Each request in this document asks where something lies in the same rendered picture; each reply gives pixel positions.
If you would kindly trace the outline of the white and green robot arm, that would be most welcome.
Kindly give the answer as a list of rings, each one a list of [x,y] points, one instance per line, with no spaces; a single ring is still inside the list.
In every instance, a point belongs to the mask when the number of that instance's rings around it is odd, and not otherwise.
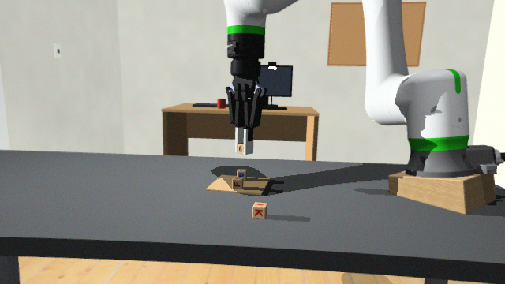
[[[297,1],[224,0],[227,57],[251,61],[264,58],[267,15]],[[365,109],[378,124],[407,125],[410,160],[406,174],[424,178],[497,174],[497,166],[505,162],[505,152],[484,144],[468,145],[466,75],[456,69],[409,75],[402,0],[362,3],[367,54]]]

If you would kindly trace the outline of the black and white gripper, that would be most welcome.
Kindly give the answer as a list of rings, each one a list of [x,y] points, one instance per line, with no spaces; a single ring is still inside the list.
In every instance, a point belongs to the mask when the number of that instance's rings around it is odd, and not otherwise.
[[[232,85],[226,87],[230,123],[235,125],[235,152],[244,143],[244,155],[253,154],[254,128],[260,126],[266,88],[259,86],[260,61],[232,60]],[[250,98],[250,99],[248,99]],[[243,102],[244,101],[244,102]]]

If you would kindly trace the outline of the tan flat mat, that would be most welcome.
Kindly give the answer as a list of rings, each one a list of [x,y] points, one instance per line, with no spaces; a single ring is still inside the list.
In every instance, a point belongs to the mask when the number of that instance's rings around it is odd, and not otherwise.
[[[232,189],[232,179],[234,177],[237,176],[221,175],[206,188],[206,191],[262,195],[268,182],[270,181],[270,178],[247,177],[246,180],[243,181],[242,189]]]

